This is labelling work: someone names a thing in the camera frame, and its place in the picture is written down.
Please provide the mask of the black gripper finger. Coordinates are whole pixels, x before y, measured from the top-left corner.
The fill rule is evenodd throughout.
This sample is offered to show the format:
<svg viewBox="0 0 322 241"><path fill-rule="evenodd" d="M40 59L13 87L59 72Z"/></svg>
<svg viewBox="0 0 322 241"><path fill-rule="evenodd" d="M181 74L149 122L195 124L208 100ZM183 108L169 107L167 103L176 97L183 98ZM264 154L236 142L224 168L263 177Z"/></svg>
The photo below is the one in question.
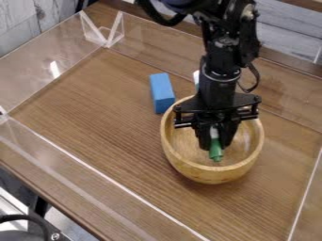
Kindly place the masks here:
<svg viewBox="0 0 322 241"><path fill-rule="evenodd" d="M232 138L238 131L239 124L239 120L224 120L220 122L220 143L223 148L230 146Z"/></svg>
<svg viewBox="0 0 322 241"><path fill-rule="evenodd" d="M210 150L211 137L210 137L210 125L199 122L193 128L195 136L199 140L199 147L204 150Z"/></svg>

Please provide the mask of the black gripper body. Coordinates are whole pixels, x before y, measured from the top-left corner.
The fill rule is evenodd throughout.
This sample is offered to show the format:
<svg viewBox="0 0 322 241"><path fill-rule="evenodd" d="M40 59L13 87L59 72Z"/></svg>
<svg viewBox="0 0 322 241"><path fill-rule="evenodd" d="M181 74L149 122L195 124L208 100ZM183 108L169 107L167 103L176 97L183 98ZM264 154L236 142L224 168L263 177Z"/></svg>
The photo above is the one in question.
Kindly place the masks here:
<svg viewBox="0 0 322 241"><path fill-rule="evenodd" d="M255 84L244 88L239 83L242 70L228 73L208 72L200 66L196 94L175 104L175 127L202 129L211 125L234 128L242 121L258 118L258 105L262 98L251 94L260 81L254 65L247 65L255 77Z"/></svg>

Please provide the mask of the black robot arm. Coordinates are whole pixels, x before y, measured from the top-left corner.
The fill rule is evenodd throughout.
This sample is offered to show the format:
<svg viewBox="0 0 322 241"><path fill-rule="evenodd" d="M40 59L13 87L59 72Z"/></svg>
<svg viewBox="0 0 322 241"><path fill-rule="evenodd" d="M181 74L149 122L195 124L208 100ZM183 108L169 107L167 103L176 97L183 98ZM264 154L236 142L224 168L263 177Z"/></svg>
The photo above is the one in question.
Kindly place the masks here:
<svg viewBox="0 0 322 241"><path fill-rule="evenodd" d="M175 126L195 131L199 147L211 149L218 141L230 146L243 121L258 118L259 96L255 87L243 87L239 79L247 68L255 77L260 74L252 65L259 56L256 35L259 12L255 0L159 0L175 12L161 16L151 0L137 0L145 14L157 24L173 26L192 17L202 28L204 55L200 59L199 87L193 96L173 107Z"/></svg>

